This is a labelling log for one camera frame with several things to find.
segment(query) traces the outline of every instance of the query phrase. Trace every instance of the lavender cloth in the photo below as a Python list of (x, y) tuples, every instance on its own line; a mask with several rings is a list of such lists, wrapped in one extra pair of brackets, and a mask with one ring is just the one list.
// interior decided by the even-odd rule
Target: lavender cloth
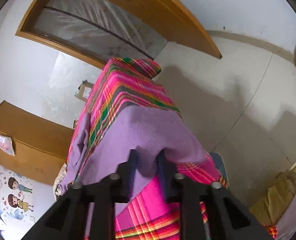
[(278, 223), (276, 240), (289, 240), (296, 232), (296, 194)]
[[(99, 182), (102, 178), (114, 173), (119, 163), (127, 161), (131, 149), (136, 149), (139, 154), (131, 199), (135, 198), (154, 177), (155, 158), (162, 150), (167, 159), (174, 163), (200, 163), (206, 156), (200, 142), (176, 112), (128, 106), (110, 126), (87, 160), (77, 181), (84, 185)], [(67, 185), (75, 180), (82, 158), (83, 154), (79, 151), (72, 152), (70, 160), (74, 160), (77, 164), (71, 166), (71, 170), (61, 181), (60, 186), (64, 189), (62, 193), (66, 191)], [(127, 204), (117, 203), (115, 215), (120, 214), (126, 206)], [(89, 234), (93, 207), (93, 204), (89, 207), (85, 236)]]
[(63, 180), (58, 184), (62, 194), (67, 191), (68, 184), (75, 180), (81, 161), (87, 150), (89, 125), (90, 115), (89, 113), (85, 113), (79, 124), (79, 133), (72, 143), (72, 153), (69, 162), (67, 163), (67, 173)]

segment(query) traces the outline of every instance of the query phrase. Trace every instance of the cartoon girl sticker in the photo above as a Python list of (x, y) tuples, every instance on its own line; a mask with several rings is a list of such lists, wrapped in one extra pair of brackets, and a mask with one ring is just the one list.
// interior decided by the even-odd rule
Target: cartoon girl sticker
[(10, 206), (12, 206), (13, 208), (19, 207), (21, 209), (24, 210), (24, 212), (27, 212), (28, 210), (30, 210), (31, 212), (33, 212), (32, 209), (30, 209), (30, 207), (34, 207), (28, 204), (28, 202), (23, 202), (24, 200), (24, 196), (23, 199), (20, 200), (17, 197), (15, 197), (13, 194), (9, 194), (8, 195), (8, 203), (10, 204)]

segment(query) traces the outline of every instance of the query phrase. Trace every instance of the black metal frame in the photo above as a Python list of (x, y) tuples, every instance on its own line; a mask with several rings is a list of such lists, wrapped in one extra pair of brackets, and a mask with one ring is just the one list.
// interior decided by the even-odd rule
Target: black metal frame
[[(129, 202), (137, 163), (137, 152), (119, 164), (116, 173), (100, 182), (83, 186), (77, 182), (43, 215), (22, 240), (83, 240), (88, 207), (95, 203), (89, 240), (115, 239), (115, 203)], [(168, 203), (180, 203), (180, 239), (205, 240), (200, 211), (204, 201), (211, 239), (271, 240), (262, 225), (220, 182), (205, 185), (178, 173), (164, 152), (157, 157), (158, 177)]]

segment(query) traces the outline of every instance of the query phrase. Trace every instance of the cardboard box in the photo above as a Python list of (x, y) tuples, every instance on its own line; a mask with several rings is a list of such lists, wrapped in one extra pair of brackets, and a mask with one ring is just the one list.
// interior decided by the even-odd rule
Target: cardboard box
[(87, 80), (84, 80), (80, 85), (80, 87), (78, 88), (76, 97), (82, 101), (87, 102), (93, 86), (94, 84), (91, 84)]

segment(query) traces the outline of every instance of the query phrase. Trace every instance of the wooden door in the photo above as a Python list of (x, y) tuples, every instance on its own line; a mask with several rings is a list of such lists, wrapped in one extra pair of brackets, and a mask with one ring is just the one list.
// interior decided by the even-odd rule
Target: wooden door
[(179, 0), (108, 0), (132, 13), (168, 41), (221, 58), (209, 34)]

